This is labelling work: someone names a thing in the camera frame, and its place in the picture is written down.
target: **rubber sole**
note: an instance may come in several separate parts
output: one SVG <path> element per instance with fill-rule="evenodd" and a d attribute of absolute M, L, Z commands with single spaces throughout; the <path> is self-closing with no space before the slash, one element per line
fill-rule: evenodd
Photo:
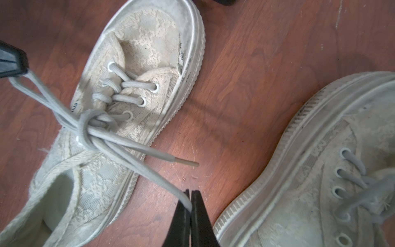
<path fill-rule="evenodd" d="M 395 74 L 349 75 L 324 87 L 296 113 L 262 174 L 222 212 L 214 224 L 221 246 L 244 246 L 288 189 L 321 137 L 367 94 L 394 84 Z"/>

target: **eyelet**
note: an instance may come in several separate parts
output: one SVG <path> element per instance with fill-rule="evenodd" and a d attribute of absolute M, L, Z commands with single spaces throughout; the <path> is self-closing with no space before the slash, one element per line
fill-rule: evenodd
<path fill-rule="evenodd" d="M 152 93 L 156 94 L 157 92 L 159 92 L 159 84 L 158 83 L 154 83 L 156 85 L 156 89 L 154 90 L 150 90 Z"/>
<path fill-rule="evenodd" d="M 342 232 L 336 237 L 336 243 L 341 247 L 352 247 L 351 238 Z"/>
<path fill-rule="evenodd" d="M 333 194 L 333 196 L 336 197 L 336 198 L 338 198 L 338 199 L 340 199 L 340 200 L 343 200 L 344 198 L 341 197 L 341 196 L 339 196 L 339 195 L 337 194 L 337 190 L 342 190 L 342 191 L 346 191 L 346 190 L 345 190 L 344 188 L 340 187 L 340 186 L 334 186 L 334 187 L 332 188 L 332 194 Z"/>
<path fill-rule="evenodd" d="M 346 160 L 346 158 L 343 156 L 343 152 L 344 152 L 344 151 L 349 151 L 350 153 L 352 153 L 352 152 L 351 152 L 351 150 L 350 150 L 348 147 L 344 147 L 344 148 L 340 149 L 340 151 L 339 151 L 340 157 L 341 157 L 342 159 L 345 159 L 345 160 Z"/>
<path fill-rule="evenodd" d="M 122 112 L 122 114 L 126 114 L 126 113 L 129 114 L 130 117 L 127 120 L 125 120 L 125 122 L 130 122 L 133 119 L 133 113 L 131 111 L 128 111 L 128 110 Z"/>
<path fill-rule="evenodd" d="M 141 108 L 145 107 L 147 105 L 147 99 L 143 96 L 138 96 L 138 98 L 142 99 L 143 103 L 141 105 L 137 105 L 137 106 L 141 107 Z"/>
<path fill-rule="evenodd" d="M 341 167 L 336 167 L 335 170 L 333 171 L 333 173 L 335 174 L 336 177 L 338 177 L 338 178 L 343 178 L 342 176 L 339 175 L 339 170 L 346 171 L 346 170 L 344 170 L 344 169 L 341 168 Z"/>
<path fill-rule="evenodd" d="M 341 218 L 339 218 L 339 217 L 337 217 L 337 216 L 335 215 L 335 218 L 336 218 L 339 222 L 341 222 L 341 223 L 349 223 L 350 220 L 351 220 L 351 215 L 350 215 L 350 213 L 347 213 L 345 219 L 341 219 Z"/>
<path fill-rule="evenodd" d="M 113 70 L 110 69 L 110 65 L 112 65 L 112 64 L 114 64 L 114 63 L 115 63 L 114 61 L 110 61 L 110 62 L 107 64 L 107 70 L 108 70 L 108 71 L 113 72 Z"/>

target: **canvas sneaker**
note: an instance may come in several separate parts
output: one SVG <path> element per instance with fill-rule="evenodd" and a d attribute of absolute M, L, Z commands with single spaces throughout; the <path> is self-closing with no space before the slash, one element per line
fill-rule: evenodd
<path fill-rule="evenodd" d="M 189 199 L 142 161 L 151 155 L 197 165 L 149 148 L 188 97 L 205 47 L 191 0 L 129 0 L 110 20 L 64 107 L 32 72 L 37 94 L 11 83 L 53 110 L 63 128 L 36 172 L 29 200 L 0 233 L 1 247 L 82 246 L 125 208 L 138 175 Z"/>
<path fill-rule="evenodd" d="M 395 73 L 354 74 L 295 115 L 263 173 L 220 215 L 222 246 L 384 247 L 395 212 Z"/>

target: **wood grain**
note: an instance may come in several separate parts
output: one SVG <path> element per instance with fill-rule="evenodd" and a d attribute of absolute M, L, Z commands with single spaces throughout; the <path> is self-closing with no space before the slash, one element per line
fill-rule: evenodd
<path fill-rule="evenodd" d="M 69 104 L 101 30 L 125 0 L 3 0 L 0 39 Z M 199 168 L 146 163 L 181 189 L 199 189 L 213 223 L 263 171 L 281 134 L 314 93 L 343 76 L 395 70 L 392 0 L 196 0 L 205 58 L 191 95 L 153 147 Z M 0 80 L 0 229 L 21 210 L 60 126 Z M 87 246 L 161 246 L 176 198 L 140 177 L 120 219 Z M 383 229 L 391 232 L 395 218 Z"/>

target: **white sneaker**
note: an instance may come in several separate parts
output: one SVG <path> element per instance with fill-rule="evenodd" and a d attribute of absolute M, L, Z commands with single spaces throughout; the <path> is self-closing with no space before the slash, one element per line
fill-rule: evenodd
<path fill-rule="evenodd" d="M 394 154 L 395 73 L 339 79 L 299 110 L 214 232 L 222 246 L 387 246 Z"/>
<path fill-rule="evenodd" d="M 192 208 L 142 160 L 147 154 L 195 165 L 147 146 L 188 97 L 204 47 L 203 22 L 191 0 L 129 0 L 90 55 L 71 103 L 74 114 L 33 72 L 25 77 L 42 96 L 10 77 L 51 108 L 63 128 L 31 182 L 28 202 L 0 233 L 0 246 L 88 243 L 125 208 L 138 173 Z"/>

